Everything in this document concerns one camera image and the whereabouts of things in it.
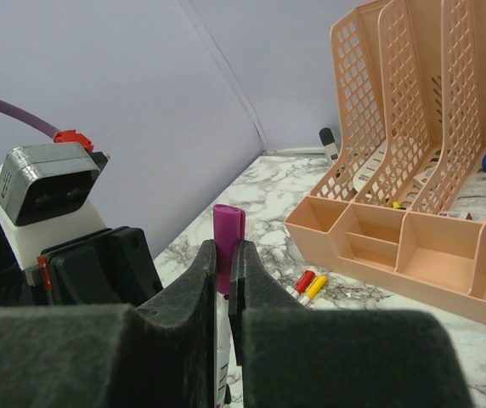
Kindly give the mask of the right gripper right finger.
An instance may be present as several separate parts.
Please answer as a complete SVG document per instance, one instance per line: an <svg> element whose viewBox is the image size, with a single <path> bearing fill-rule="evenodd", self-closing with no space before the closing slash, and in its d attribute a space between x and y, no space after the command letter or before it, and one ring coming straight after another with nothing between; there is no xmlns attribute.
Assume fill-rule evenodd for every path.
<svg viewBox="0 0 486 408"><path fill-rule="evenodd" d="M302 306L256 246L233 256L229 318L247 407L470 407L448 333L407 309Z"/></svg>

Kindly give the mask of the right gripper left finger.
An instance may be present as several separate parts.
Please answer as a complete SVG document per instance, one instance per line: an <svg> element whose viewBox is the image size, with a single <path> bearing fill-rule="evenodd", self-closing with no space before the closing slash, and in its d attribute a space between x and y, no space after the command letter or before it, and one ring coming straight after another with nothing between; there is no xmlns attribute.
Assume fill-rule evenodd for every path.
<svg viewBox="0 0 486 408"><path fill-rule="evenodd" d="M212 407L216 248L139 307L0 307L0 407Z"/></svg>

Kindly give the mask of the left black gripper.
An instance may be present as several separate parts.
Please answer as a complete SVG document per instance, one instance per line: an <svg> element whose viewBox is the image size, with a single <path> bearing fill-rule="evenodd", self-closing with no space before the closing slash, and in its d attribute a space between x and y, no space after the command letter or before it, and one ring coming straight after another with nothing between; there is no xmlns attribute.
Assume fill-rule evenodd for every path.
<svg viewBox="0 0 486 408"><path fill-rule="evenodd" d="M134 227L102 229L44 249L30 272L39 282L26 293L41 306L139 306L163 289L145 233Z"/></svg>

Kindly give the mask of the red white pen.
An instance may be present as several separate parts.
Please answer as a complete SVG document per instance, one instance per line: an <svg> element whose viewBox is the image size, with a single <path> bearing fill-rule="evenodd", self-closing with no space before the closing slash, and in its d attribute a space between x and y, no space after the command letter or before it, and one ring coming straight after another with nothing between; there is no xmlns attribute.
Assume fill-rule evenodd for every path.
<svg viewBox="0 0 486 408"><path fill-rule="evenodd" d="M289 288L289 293L294 297L298 298L302 295L309 285L313 282L316 277L316 273L311 269L306 269L301 276L298 278L294 286Z"/></svg>

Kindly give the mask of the yellow white pen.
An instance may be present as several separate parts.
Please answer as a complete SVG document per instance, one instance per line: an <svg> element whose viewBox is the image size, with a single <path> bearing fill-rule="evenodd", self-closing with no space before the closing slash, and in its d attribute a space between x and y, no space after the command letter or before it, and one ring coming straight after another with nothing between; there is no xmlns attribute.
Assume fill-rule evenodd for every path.
<svg viewBox="0 0 486 408"><path fill-rule="evenodd" d="M303 306L307 306L312 300L314 300L327 282L328 277L326 275L317 275L305 290L305 293L302 295L299 303Z"/></svg>

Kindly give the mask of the purple pen cap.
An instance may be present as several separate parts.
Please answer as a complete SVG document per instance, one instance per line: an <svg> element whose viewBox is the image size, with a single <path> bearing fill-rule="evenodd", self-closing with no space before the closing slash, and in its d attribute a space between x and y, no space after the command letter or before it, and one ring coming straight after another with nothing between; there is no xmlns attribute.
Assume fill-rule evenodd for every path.
<svg viewBox="0 0 486 408"><path fill-rule="evenodd" d="M236 245L245 239L246 213L238 207L215 204L212 208L213 240L217 253L217 292L229 295L231 265Z"/></svg>

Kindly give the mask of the purple white pen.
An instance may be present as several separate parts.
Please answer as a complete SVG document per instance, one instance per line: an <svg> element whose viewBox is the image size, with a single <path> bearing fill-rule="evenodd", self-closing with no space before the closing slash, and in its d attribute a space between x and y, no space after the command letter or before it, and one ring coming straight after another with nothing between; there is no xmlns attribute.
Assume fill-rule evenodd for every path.
<svg viewBox="0 0 486 408"><path fill-rule="evenodd" d="M229 324L229 300L222 294L216 296L217 308L217 356L216 356L216 407L223 407L227 391L231 329Z"/></svg>

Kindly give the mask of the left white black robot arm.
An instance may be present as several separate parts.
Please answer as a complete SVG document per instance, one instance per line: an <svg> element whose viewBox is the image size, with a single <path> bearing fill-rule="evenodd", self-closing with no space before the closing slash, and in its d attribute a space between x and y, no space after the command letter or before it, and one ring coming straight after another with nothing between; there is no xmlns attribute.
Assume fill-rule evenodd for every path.
<svg viewBox="0 0 486 408"><path fill-rule="evenodd" d="M51 246L23 270L0 225L0 306L139 306L162 289L139 228L102 229Z"/></svg>

